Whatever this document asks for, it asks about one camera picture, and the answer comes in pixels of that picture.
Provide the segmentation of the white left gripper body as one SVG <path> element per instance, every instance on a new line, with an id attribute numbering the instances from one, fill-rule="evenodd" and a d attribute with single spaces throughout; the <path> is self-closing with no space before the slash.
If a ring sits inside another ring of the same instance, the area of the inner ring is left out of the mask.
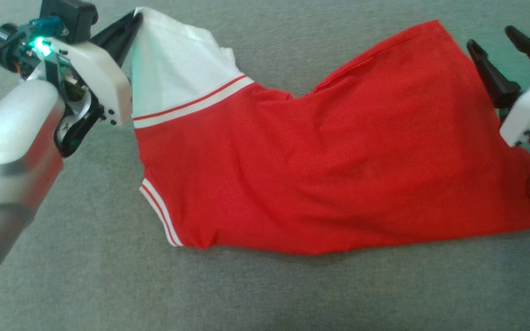
<path id="1" fill-rule="evenodd" d="M 93 126 L 97 121 L 121 126 L 132 109 L 131 82 L 122 66 L 90 40 L 62 42 L 62 31 L 58 17 L 0 25 L 0 67 L 22 81 L 51 85 L 62 100 L 68 126 Z"/>

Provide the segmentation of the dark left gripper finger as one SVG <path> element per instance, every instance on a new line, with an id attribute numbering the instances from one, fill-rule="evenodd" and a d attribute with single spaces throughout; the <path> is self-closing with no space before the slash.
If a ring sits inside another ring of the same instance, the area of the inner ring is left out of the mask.
<path id="1" fill-rule="evenodd" d="M 109 54 L 127 54 L 140 28 L 140 13 L 129 12 L 96 35 L 90 41 Z"/>
<path id="2" fill-rule="evenodd" d="M 143 14 L 131 12 L 106 28 L 105 50 L 118 65 L 124 64 L 142 23 Z"/>

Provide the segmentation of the red and white shirt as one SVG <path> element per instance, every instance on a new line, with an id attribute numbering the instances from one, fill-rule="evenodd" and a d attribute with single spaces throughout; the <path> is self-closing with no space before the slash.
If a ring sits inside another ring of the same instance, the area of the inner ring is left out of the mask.
<path id="1" fill-rule="evenodd" d="M 138 7 L 141 194 L 175 247 L 325 254 L 530 229 L 530 153 L 438 21 L 302 97 L 242 73 L 210 31 Z"/>

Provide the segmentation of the large grey sofa seat cushion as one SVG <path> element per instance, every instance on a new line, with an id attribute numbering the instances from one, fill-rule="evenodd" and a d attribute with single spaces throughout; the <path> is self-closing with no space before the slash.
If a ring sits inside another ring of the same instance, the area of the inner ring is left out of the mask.
<path id="1" fill-rule="evenodd" d="M 530 0 L 88 1 L 95 31 L 137 6 L 209 29 L 295 96 L 434 19 L 530 86 L 503 31 L 530 36 Z M 142 178 L 132 125 L 97 124 L 0 267 L 0 331 L 530 331 L 530 231 L 316 257 L 175 248 Z"/>

